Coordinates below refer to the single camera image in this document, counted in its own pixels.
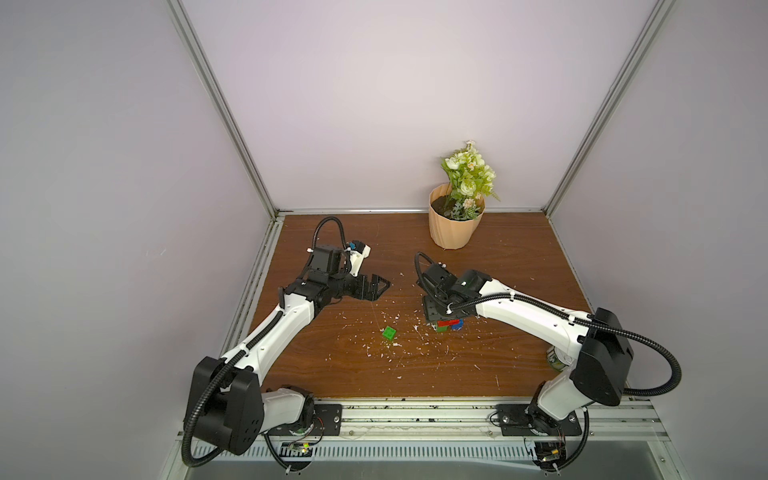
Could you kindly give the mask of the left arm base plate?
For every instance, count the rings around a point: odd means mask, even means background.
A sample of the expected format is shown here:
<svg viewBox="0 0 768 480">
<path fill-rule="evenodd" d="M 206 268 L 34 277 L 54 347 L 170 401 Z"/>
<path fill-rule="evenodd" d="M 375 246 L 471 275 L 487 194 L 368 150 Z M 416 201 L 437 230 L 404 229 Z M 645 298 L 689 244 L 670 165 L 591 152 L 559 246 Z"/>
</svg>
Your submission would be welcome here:
<svg viewBox="0 0 768 480">
<path fill-rule="evenodd" d="M 309 433 L 310 436 L 339 436 L 343 407 L 338 403 L 313 404 L 304 407 L 297 420 L 292 423 L 279 423 L 268 433 L 274 436 L 300 437 Z"/>
</svg>

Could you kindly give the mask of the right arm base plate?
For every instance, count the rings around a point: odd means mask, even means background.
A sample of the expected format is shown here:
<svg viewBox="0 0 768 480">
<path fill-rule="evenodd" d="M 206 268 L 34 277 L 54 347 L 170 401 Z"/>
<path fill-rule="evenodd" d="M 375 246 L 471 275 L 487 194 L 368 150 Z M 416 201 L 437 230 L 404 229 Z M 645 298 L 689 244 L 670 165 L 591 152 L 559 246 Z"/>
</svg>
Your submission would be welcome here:
<svg viewBox="0 0 768 480">
<path fill-rule="evenodd" d="M 564 420 L 553 420 L 541 413 L 531 414 L 528 406 L 523 404 L 498 404 L 489 421 L 500 428 L 503 436 L 572 437 L 583 434 L 574 412 Z"/>
</svg>

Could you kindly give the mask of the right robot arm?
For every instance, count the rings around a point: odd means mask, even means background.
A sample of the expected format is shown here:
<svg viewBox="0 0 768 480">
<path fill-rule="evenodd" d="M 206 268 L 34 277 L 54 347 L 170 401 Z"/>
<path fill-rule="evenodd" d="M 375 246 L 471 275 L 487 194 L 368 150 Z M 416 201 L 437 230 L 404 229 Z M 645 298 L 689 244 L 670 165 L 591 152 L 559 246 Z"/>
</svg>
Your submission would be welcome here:
<svg viewBox="0 0 768 480">
<path fill-rule="evenodd" d="M 457 277 L 432 264 L 417 275 L 428 322 L 470 316 L 496 320 L 550 345 L 564 366 L 537 388 L 531 403 L 513 420 L 537 435 L 554 435 L 576 409 L 597 403 L 618 405 L 634 353 L 617 317 L 559 307 L 520 293 L 477 270 Z"/>
</svg>

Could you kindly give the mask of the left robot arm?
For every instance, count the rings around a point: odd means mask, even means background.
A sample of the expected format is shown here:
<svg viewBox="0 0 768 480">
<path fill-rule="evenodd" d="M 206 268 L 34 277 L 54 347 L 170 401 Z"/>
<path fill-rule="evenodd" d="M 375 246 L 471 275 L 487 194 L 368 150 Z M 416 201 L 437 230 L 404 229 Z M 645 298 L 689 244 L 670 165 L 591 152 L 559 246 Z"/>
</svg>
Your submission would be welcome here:
<svg viewBox="0 0 768 480">
<path fill-rule="evenodd" d="M 326 274 L 297 279 L 279 289 L 278 304 L 241 343 L 195 367 L 182 431 L 181 458 L 202 466 L 223 452 L 245 453 L 275 428 L 314 433 L 314 396 L 298 387 L 264 393 L 262 384 L 293 338 L 322 309 L 350 297 L 374 302 L 391 286 L 378 276 Z"/>
</svg>

